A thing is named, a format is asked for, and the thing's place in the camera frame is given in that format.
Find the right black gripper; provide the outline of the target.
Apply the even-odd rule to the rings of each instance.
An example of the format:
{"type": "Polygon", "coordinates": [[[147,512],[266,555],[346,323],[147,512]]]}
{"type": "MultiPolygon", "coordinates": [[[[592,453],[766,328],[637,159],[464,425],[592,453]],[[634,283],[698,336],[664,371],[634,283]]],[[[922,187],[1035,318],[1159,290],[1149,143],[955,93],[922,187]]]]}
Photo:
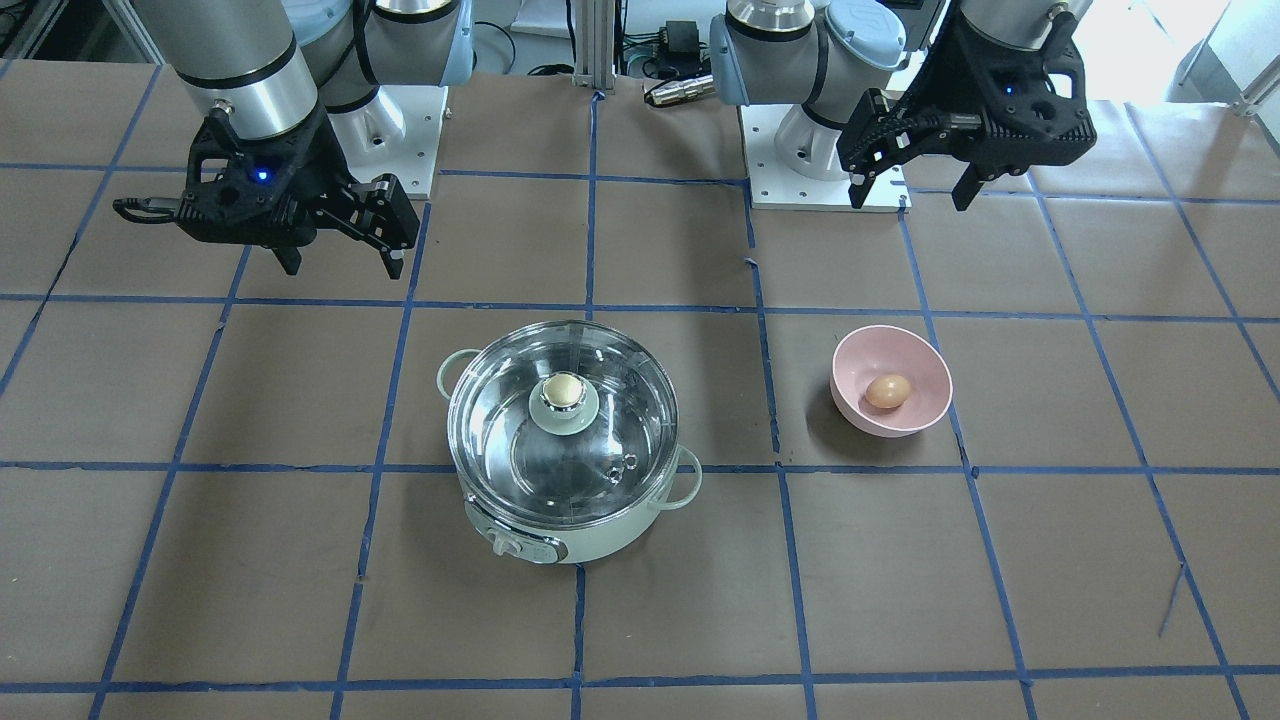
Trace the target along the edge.
{"type": "Polygon", "coordinates": [[[269,138],[238,135],[233,119],[228,108],[207,111],[178,197],[116,199],[113,210],[136,224],[175,224],[204,243],[265,247],[287,275],[300,273],[300,250],[320,229],[334,229],[374,249],[390,279],[402,277],[421,220],[398,176],[357,183],[321,108],[269,138]]]}

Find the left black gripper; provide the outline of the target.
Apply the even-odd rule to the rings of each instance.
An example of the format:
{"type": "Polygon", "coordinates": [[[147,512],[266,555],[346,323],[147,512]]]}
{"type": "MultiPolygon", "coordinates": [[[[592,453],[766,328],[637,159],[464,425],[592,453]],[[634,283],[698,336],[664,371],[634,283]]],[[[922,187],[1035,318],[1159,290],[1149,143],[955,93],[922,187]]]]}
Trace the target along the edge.
{"type": "Polygon", "coordinates": [[[920,155],[968,164],[951,188],[966,211],[986,182],[1065,167],[1098,141],[1074,33],[1078,12],[948,12],[908,92],[864,92],[836,143],[849,199],[920,155]]]}

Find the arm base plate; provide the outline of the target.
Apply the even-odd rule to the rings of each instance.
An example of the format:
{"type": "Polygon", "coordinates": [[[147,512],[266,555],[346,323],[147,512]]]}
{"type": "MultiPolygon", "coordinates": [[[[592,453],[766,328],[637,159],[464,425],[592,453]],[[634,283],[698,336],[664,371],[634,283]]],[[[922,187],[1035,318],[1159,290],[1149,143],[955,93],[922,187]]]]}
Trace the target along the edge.
{"type": "Polygon", "coordinates": [[[800,105],[739,108],[751,205],[781,211],[896,213],[911,206],[900,167],[877,177],[860,208],[851,205],[850,174],[836,154],[838,131],[800,105]]]}
{"type": "Polygon", "coordinates": [[[349,173],[361,182],[393,174],[412,200],[429,200],[449,90],[381,86],[364,106],[329,115],[349,173]]]}

